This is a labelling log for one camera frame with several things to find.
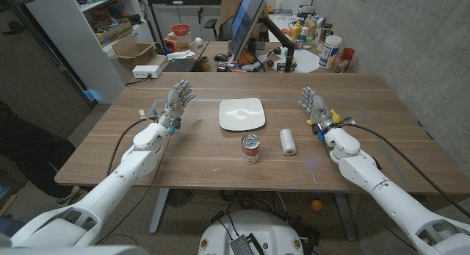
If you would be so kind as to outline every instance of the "power strip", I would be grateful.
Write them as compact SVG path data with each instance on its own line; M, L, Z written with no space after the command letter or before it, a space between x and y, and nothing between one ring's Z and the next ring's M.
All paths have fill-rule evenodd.
M147 78L148 74L151 75L151 78L156 79L162 73L162 68L159 65L137 65L132 73L137 79Z

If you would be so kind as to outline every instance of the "square plate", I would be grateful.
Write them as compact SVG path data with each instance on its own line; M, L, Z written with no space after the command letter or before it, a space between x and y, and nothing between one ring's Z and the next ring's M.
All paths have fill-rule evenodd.
M223 100L219 106L220 127L230 131L247 131L266 123L263 104L258 98Z

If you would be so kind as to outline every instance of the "computer monitor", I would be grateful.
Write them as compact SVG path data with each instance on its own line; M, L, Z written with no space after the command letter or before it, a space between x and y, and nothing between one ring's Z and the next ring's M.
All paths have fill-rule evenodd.
M232 23L232 50L234 61L242 55L248 39L250 39L259 16L263 12L264 0L242 0Z

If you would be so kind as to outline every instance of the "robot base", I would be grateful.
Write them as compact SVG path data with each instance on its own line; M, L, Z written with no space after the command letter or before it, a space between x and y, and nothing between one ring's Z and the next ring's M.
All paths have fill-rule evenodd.
M256 238L264 254L303 254L302 244L297 232L285 221L275 215L259 210L240 210L230 214L236 231L240 236L250 233ZM227 227L231 237L237 238L234 227L226 215L220 222ZM228 232L219 221L215 221L200 239L199 255L234 254L230 247ZM253 254L258 254L253 242L250 244Z

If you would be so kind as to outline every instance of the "monitor arm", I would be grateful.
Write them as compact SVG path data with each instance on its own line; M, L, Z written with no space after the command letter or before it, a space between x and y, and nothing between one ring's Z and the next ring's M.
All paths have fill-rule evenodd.
M322 97L303 88L299 101L310 115L339 165L341 175L370 194L387 215L405 232L420 254L467 254L470 250L470 225L431 212L393 183L361 149L357 139L332 120Z
M184 108L195 95L181 81L167 94L162 114L133 140L119 166L82 200L45 212L29 221L9 239L10 248L61 248L94 245L103 224L126 193L141 178L158 168L168 137L179 129Z
M287 48L286 67L284 69L284 72L291 72L292 60L294 59L295 45L290 39L286 37L284 33L280 31L279 27L277 27L268 17L260 17L259 22L263 23L268 28L268 30L270 30L271 33L276 36L279 42L281 42L281 45Z

